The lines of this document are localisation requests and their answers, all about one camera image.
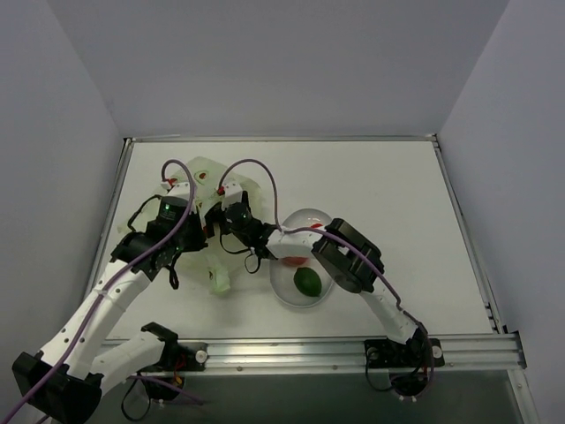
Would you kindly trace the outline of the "green avocado-print plastic bag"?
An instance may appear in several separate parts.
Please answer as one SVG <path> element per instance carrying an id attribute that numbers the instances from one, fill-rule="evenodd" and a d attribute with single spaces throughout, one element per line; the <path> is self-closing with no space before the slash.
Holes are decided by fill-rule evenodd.
<path id="1" fill-rule="evenodd" d="M 185 165 L 192 172 L 197 185 L 194 205 L 200 217 L 204 217 L 216 203 L 222 201 L 217 194 L 217 186 L 227 166 L 203 156 L 197 156 Z M 235 172 L 231 172 L 226 179 L 237 181 L 248 192 L 251 211 L 263 216 L 260 185 L 253 179 Z M 230 289 L 230 277 L 240 265 L 237 258 L 228 255 L 221 248 L 216 237 L 210 238 L 208 242 L 209 247 L 202 251 L 183 254 L 175 269 L 183 276 L 194 276 L 197 280 L 208 281 L 212 293 L 222 294 Z"/>

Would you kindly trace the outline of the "pink fake peach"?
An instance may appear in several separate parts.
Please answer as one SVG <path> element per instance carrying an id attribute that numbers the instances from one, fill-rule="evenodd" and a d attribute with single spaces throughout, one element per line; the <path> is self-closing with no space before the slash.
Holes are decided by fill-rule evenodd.
<path id="1" fill-rule="evenodd" d="M 309 261 L 308 258 L 305 257 L 285 257 L 282 259 L 282 263 L 286 266 L 290 267 L 302 267 Z"/>

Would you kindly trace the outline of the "green fake lime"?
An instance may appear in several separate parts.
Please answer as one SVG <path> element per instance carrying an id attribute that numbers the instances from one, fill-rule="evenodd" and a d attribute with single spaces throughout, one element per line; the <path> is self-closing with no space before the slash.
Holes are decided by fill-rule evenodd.
<path id="1" fill-rule="evenodd" d="M 318 273 L 311 268 L 298 268 L 293 276 L 293 282 L 300 293 L 307 297 L 319 297 L 322 283 Z"/>

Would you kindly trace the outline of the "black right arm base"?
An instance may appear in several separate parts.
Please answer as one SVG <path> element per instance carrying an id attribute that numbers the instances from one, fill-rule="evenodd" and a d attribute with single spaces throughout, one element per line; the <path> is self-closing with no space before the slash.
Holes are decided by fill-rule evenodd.
<path id="1" fill-rule="evenodd" d="M 443 350 L 439 339 L 411 340 L 398 344 L 388 339 L 367 339 L 365 349 L 365 380 L 379 393 L 396 394 L 400 400 L 415 402 L 434 378 L 437 368 L 444 367 Z M 371 370 L 388 371 L 388 384 L 378 386 L 370 376 Z"/>

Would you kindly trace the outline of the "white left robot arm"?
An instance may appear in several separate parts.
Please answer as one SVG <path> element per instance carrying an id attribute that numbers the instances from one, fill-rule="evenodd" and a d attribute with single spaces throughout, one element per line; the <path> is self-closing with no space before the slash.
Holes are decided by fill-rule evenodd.
<path id="1" fill-rule="evenodd" d="M 206 247 L 190 194 L 161 198 L 144 231 L 128 233 L 111 253 L 100 280 L 72 318 L 37 353 L 22 352 L 12 365 L 22 404 L 61 423 L 84 423 L 119 383 L 145 371 L 202 369 L 196 351 L 156 322 L 129 341 L 99 350 L 132 302 L 181 254 Z"/>

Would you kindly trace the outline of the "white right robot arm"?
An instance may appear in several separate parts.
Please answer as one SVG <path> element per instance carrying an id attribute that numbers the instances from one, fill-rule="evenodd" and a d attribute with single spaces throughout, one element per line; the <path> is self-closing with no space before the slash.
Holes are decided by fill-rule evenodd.
<path id="1" fill-rule="evenodd" d="M 360 296 L 379 320 L 397 361 L 410 365 L 424 353 L 427 332 L 403 308 L 400 295 L 384 276 L 380 249 L 341 218 L 317 228 L 265 223 L 243 201 L 216 205 L 206 213 L 207 235 L 233 235 L 259 261 L 300 257 L 317 261 L 344 291 Z"/>

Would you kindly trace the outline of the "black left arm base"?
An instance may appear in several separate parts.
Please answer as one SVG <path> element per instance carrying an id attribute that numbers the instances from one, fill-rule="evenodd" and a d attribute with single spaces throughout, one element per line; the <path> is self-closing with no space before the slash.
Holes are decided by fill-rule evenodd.
<path id="1" fill-rule="evenodd" d="M 165 387 L 157 382 L 143 380 L 142 384 L 148 397 L 155 401 L 177 401 L 186 400 L 199 405 L 200 400 L 195 395 L 185 395 L 184 391 L 186 374 L 204 371 L 207 362 L 207 344 L 194 342 L 178 344 L 177 347 L 165 349 L 162 358 L 151 366 L 140 370 L 142 375 L 152 377 L 155 380 L 166 382 L 177 390 Z"/>

